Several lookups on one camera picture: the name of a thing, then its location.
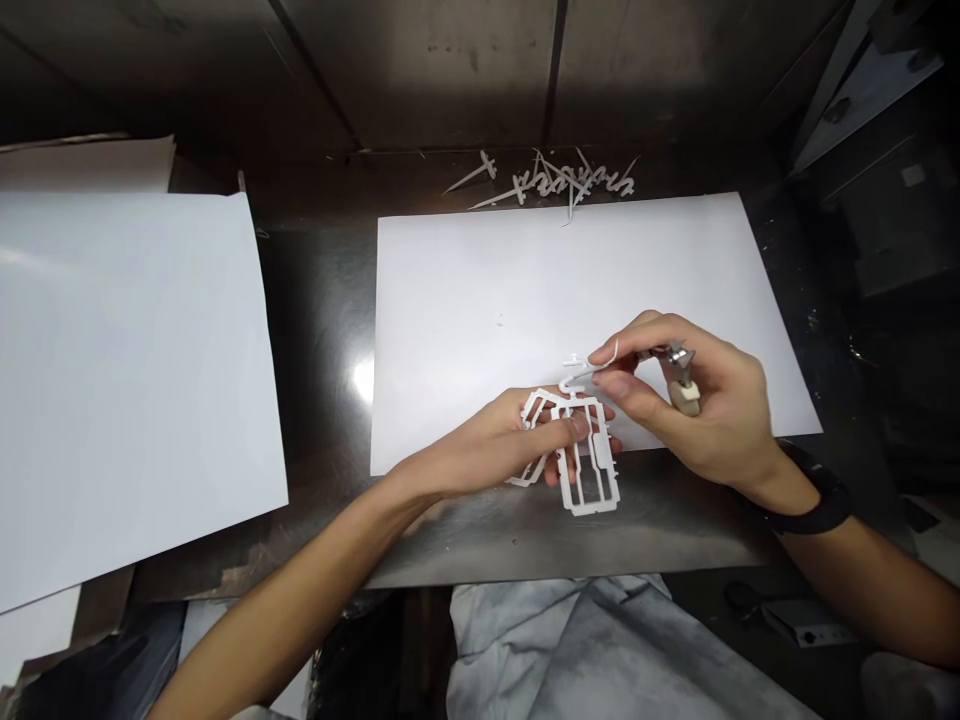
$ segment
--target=cutter handle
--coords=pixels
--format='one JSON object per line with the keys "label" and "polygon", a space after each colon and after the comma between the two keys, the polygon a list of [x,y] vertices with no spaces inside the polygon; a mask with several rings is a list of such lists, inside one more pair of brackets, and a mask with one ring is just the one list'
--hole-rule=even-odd
{"label": "cutter handle", "polygon": [[700,414],[700,388],[693,381],[690,387],[684,387],[678,381],[673,380],[669,386],[670,402],[673,406],[687,417],[696,417]]}

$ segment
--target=black wristband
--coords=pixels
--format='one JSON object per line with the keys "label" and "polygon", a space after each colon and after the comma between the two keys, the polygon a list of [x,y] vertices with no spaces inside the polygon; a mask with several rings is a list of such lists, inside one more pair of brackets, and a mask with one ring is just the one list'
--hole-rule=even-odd
{"label": "black wristband", "polygon": [[777,443],[800,472],[813,483],[820,493],[820,502],[803,515],[781,515],[747,500],[738,493],[740,501],[760,515],[778,535],[820,535],[841,525],[853,514],[850,491],[836,475],[814,460],[805,450],[801,450],[789,440],[778,439]]}

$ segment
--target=person's right hand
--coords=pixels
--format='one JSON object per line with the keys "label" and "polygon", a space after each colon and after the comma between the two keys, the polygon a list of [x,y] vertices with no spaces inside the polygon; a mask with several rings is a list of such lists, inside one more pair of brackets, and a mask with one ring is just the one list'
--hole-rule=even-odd
{"label": "person's right hand", "polygon": [[[700,415],[687,417],[634,376],[636,353],[684,340],[695,350],[692,378],[700,388]],[[770,429],[767,381],[760,361],[679,315],[656,310],[611,336],[590,362],[615,362],[594,383],[624,413],[656,435],[697,475],[740,491],[772,478],[786,456]]]}

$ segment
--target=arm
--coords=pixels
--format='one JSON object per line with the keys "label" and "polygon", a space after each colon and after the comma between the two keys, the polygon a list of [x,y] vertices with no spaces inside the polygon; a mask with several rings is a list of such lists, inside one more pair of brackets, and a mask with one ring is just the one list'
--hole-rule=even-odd
{"label": "arm", "polygon": [[214,625],[150,718],[229,718],[276,696],[321,645],[384,553],[427,509],[497,485],[541,455],[586,437],[581,417],[521,432],[529,392],[506,391],[354,500]]}
{"label": "arm", "polygon": [[[635,353],[684,338],[696,350],[701,414],[690,418],[634,377]],[[770,430],[766,379],[756,358],[676,315],[648,310],[590,356],[617,361],[594,382],[701,477],[728,485],[783,515],[802,515],[820,496]],[[780,541],[807,580],[883,647],[945,668],[960,667],[960,591],[856,518],[821,535]]]}

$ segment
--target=person's left hand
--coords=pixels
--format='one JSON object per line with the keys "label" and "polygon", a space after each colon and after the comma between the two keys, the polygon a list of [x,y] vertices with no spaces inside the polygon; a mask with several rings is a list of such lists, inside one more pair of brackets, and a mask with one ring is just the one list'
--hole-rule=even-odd
{"label": "person's left hand", "polygon": [[[556,386],[544,388],[560,395]],[[571,418],[550,420],[549,407],[537,418],[537,427],[524,430],[520,414],[532,388],[504,391],[480,412],[433,445],[411,455],[391,471],[415,483],[426,494],[457,497],[485,490],[515,477],[541,455],[572,447],[587,437],[587,419],[576,413]],[[604,407],[606,419],[613,411]],[[620,449],[613,440],[613,451]],[[550,458],[544,470],[547,483],[556,485],[556,460]]]}

